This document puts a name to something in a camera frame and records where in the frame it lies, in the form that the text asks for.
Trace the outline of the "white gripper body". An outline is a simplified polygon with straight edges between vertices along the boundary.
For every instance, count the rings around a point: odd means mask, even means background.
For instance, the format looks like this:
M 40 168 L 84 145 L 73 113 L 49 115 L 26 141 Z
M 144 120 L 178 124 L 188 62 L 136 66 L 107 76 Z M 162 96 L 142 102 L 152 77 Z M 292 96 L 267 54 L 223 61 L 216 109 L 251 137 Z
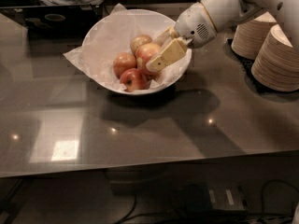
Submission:
M 217 31 L 201 3 L 195 3 L 182 12 L 174 30 L 190 49 L 199 49 L 217 36 Z

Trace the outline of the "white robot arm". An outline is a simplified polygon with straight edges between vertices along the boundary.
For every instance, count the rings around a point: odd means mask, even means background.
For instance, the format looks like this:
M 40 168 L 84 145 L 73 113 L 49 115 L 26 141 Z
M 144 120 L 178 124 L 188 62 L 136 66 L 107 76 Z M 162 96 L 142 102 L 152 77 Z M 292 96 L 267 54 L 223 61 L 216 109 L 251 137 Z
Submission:
M 162 48 L 146 68 L 159 72 L 217 36 L 222 29 L 270 13 L 294 48 L 299 48 L 299 0 L 201 0 L 183 13 L 156 40 Z

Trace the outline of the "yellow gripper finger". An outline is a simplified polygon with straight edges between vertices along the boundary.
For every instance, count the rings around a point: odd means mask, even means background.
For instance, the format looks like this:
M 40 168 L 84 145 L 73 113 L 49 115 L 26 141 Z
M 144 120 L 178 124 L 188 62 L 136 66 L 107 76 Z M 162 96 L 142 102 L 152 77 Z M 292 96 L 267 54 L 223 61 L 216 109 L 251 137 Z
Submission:
M 186 55 L 187 45 L 180 38 L 167 39 L 159 50 L 147 63 L 146 68 L 151 73 L 160 72 L 167 66 L 177 62 Z
M 175 31 L 173 26 L 170 26 L 166 30 L 164 30 L 161 34 L 159 34 L 156 38 L 154 38 L 153 42 L 158 44 L 159 46 L 162 46 L 168 38 L 173 39 L 177 37 L 178 37 L 178 33 Z

